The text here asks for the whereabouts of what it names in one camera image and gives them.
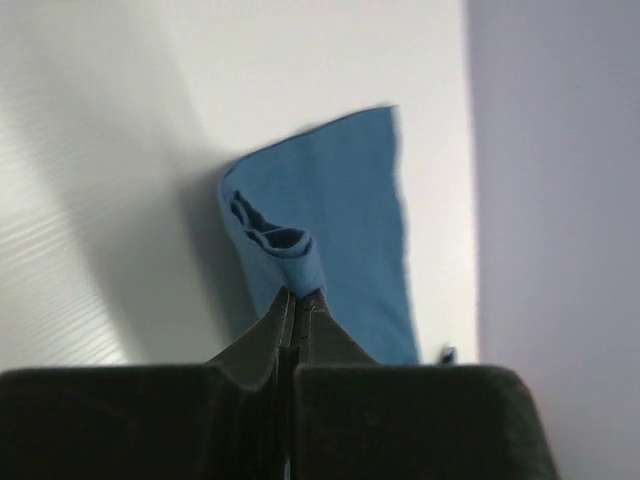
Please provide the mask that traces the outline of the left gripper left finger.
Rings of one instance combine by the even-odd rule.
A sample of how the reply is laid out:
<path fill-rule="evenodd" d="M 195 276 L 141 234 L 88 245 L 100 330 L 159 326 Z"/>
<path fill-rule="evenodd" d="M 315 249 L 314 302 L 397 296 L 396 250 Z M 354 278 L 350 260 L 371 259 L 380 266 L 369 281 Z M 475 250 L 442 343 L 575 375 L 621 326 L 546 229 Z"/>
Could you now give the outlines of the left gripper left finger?
<path fill-rule="evenodd" d="M 1 376 L 5 479 L 281 479 L 293 297 L 213 359 Z"/>

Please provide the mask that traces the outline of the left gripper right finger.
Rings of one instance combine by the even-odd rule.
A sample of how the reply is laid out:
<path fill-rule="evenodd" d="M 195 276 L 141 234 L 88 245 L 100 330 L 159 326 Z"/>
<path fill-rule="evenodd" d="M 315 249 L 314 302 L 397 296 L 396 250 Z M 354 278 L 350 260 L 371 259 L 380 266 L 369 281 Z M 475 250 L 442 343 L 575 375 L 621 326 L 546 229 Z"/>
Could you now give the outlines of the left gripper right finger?
<path fill-rule="evenodd" d="M 383 366 L 315 292 L 296 308 L 296 479 L 555 479 L 532 394 L 485 365 Z"/>

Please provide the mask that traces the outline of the blue t-shirt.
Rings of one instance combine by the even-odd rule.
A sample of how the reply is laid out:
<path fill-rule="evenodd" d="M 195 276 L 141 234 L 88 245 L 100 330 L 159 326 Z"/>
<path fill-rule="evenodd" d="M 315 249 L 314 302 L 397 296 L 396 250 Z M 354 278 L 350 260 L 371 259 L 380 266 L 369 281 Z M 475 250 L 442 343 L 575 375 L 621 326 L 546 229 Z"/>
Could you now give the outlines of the blue t-shirt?
<path fill-rule="evenodd" d="M 223 174 L 220 210 L 257 315 L 281 289 L 320 291 L 377 362 L 419 361 L 396 158 L 395 110 L 379 106 L 250 153 Z"/>

